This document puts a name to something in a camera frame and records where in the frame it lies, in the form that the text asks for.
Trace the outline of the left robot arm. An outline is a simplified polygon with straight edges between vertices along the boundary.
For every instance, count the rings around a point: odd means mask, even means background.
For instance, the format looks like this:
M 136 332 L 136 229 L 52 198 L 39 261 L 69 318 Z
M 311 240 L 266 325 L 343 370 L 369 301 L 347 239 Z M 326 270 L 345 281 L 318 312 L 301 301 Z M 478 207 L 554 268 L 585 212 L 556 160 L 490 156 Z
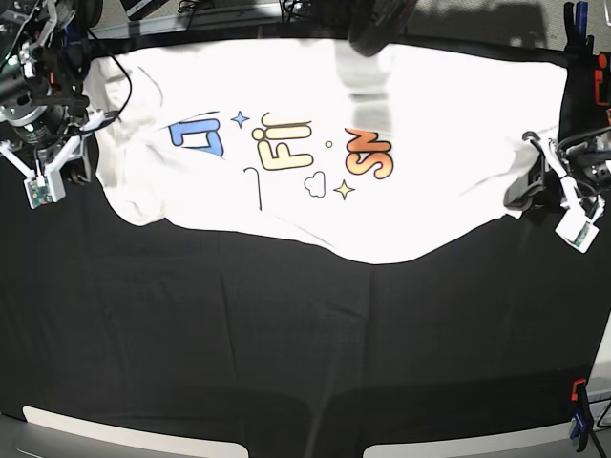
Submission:
M 610 191 L 610 130 L 600 128 L 562 141 L 543 140 L 528 131 L 522 140 L 538 151 L 531 169 L 506 191 L 512 211 L 577 209 L 596 221 Z

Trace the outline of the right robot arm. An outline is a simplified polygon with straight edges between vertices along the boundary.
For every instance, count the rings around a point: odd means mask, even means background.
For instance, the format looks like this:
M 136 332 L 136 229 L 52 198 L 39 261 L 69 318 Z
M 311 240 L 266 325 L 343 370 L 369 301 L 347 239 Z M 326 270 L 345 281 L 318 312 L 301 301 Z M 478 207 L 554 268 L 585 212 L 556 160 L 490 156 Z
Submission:
M 35 185 L 84 185 L 87 138 L 116 113 L 94 119 L 83 85 L 100 1 L 1 4 L 1 156 Z

